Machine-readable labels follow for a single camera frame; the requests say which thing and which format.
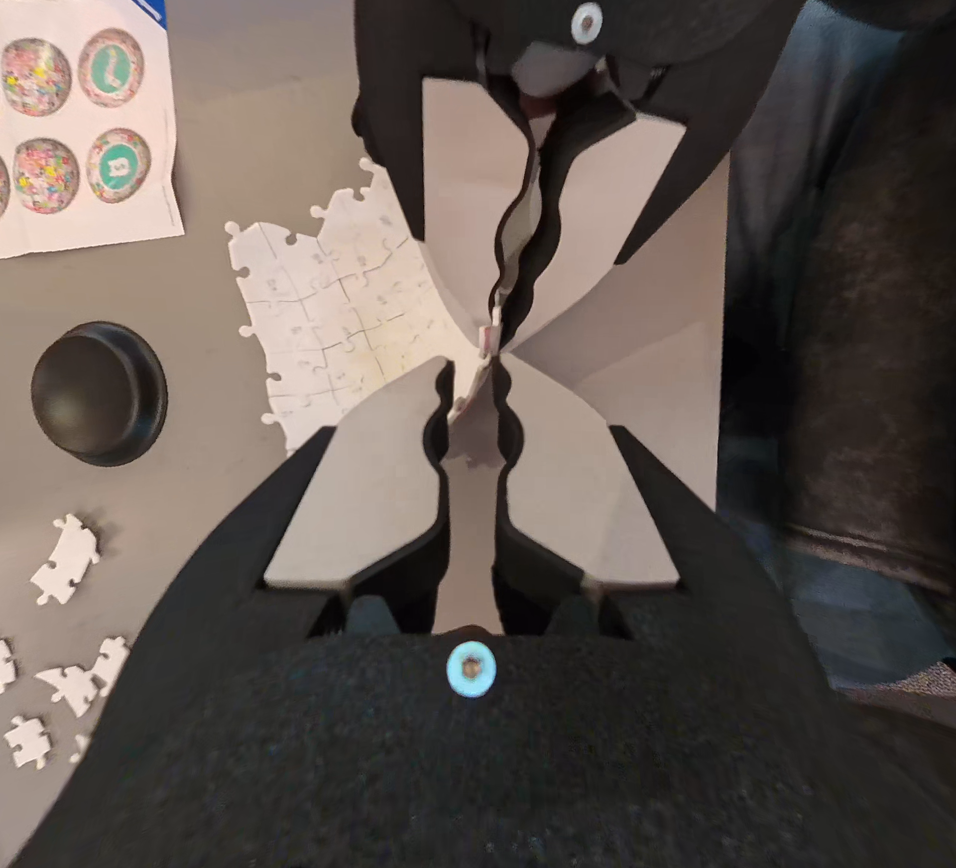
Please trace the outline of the person's blue jeans leg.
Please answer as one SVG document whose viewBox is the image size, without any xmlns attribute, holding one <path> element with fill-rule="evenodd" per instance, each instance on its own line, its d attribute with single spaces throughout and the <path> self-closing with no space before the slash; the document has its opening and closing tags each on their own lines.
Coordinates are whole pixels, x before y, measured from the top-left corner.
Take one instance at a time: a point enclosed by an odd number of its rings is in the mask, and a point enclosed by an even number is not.
<svg viewBox="0 0 956 868">
<path fill-rule="evenodd" d="M 938 719 L 954 715 L 946 618 L 912 584 L 795 551 L 780 520 L 797 280 L 825 188 L 905 35 L 809 0 L 732 148 L 718 504 L 791 603 L 833 688 Z"/>
</svg>

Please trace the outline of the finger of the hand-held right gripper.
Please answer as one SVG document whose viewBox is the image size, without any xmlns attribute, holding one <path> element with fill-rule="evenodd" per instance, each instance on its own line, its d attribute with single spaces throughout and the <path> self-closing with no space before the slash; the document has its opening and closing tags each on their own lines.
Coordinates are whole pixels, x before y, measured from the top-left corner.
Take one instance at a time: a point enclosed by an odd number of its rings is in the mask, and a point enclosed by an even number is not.
<svg viewBox="0 0 956 868">
<path fill-rule="evenodd" d="M 425 78 L 422 113 L 424 263 L 479 350 L 500 274 L 496 240 L 538 160 L 530 132 L 478 83 Z"/>
<path fill-rule="evenodd" d="M 499 350 L 538 333 L 610 271 L 685 133 L 611 91 L 559 107 L 536 152 L 532 234 L 504 297 Z"/>
</svg>

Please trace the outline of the black round ball stand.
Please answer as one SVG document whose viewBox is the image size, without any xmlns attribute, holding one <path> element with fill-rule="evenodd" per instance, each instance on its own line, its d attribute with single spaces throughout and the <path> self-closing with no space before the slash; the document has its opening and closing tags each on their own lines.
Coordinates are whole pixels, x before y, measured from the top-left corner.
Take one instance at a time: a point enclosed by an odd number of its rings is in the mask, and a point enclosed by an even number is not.
<svg viewBox="0 0 956 868">
<path fill-rule="evenodd" d="M 161 360 L 143 337 L 122 324 L 92 321 L 43 351 L 30 402 L 54 446 L 86 465 L 118 468 L 155 444 L 169 394 Z"/>
</svg>

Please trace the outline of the printed puzzle instruction sheet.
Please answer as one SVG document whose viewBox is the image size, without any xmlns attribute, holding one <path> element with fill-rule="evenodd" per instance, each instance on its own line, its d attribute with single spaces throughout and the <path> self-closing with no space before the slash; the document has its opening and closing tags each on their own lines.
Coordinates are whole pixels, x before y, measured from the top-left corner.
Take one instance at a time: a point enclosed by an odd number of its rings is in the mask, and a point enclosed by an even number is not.
<svg viewBox="0 0 956 868">
<path fill-rule="evenodd" d="M 182 236 L 165 0 L 2 0 L 1 256 Z"/>
</svg>

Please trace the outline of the white jigsaw puzzle piece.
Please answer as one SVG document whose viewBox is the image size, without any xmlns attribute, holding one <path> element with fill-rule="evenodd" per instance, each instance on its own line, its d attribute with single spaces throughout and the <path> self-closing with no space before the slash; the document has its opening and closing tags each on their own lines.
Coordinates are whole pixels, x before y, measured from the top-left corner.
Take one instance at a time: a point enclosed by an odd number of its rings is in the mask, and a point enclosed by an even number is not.
<svg viewBox="0 0 956 868">
<path fill-rule="evenodd" d="M 510 210 L 496 240 L 500 274 L 491 294 L 489 324 L 480 330 L 479 350 L 484 360 L 499 351 L 504 309 L 516 287 L 521 254 L 538 228 L 541 210 L 540 165 L 537 163 L 528 188 Z"/>
</svg>

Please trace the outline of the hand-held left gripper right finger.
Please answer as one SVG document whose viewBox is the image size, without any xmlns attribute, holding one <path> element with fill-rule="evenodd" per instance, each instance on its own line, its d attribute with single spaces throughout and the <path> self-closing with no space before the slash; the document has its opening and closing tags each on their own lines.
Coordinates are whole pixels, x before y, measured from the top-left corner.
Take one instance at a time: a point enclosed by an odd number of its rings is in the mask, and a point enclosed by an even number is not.
<svg viewBox="0 0 956 868">
<path fill-rule="evenodd" d="M 679 575 L 604 417 L 505 354 L 492 368 L 496 567 L 522 594 L 671 589 Z"/>
</svg>

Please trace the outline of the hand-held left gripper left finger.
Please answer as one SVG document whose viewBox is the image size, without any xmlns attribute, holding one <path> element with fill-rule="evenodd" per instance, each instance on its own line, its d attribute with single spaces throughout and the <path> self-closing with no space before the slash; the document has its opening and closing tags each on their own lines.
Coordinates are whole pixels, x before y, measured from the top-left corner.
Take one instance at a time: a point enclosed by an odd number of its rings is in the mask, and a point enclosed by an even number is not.
<svg viewBox="0 0 956 868">
<path fill-rule="evenodd" d="M 341 418 L 265 570 L 267 586 L 356 591 L 441 532 L 454 377 L 451 360 L 426 360 Z"/>
</svg>

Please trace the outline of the scatter of white puzzle pieces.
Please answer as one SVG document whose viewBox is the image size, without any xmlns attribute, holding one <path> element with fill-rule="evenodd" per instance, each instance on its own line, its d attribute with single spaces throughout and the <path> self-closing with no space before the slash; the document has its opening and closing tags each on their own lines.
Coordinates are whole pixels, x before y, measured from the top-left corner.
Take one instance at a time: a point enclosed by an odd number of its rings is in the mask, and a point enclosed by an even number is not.
<svg viewBox="0 0 956 868">
<path fill-rule="evenodd" d="M 78 516 L 67 513 L 53 526 L 54 545 L 27 582 L 35 610 L 47 615 L 62 614 L 102 560 L 99 536 Z M 112 694 L 130 656 L 123 635 L 104 636 L 82 659 L 64 658 L 57 650 L 62 642 L 2 631 L 1 691 L 15 696 L 13 708 L 2 708 L 2 747 L 17 770 L 42 770 L 53 758 L 50 710 L 83 720 Z"/>
</svg>

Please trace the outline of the partly built puzzle ball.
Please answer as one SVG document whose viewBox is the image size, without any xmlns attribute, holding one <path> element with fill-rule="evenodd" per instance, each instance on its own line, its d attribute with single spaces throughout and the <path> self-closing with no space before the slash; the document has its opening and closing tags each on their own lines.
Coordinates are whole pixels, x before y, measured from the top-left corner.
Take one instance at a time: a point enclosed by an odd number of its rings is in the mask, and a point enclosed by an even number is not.
<svg viewBox="0 0 956 868">
<path fill-rule="evenodd" d="M 269 409 L 288 456 L 365 398 L 441 357 L 455 365 L 448 422 L 471 406 L 487 359 L 459 330 L 412 237 L 386 169 L 315 205 L 317 236 L 227 222 L 230 260 L 248 315 L 239 329 L 265 357 Z"/>
</svg>

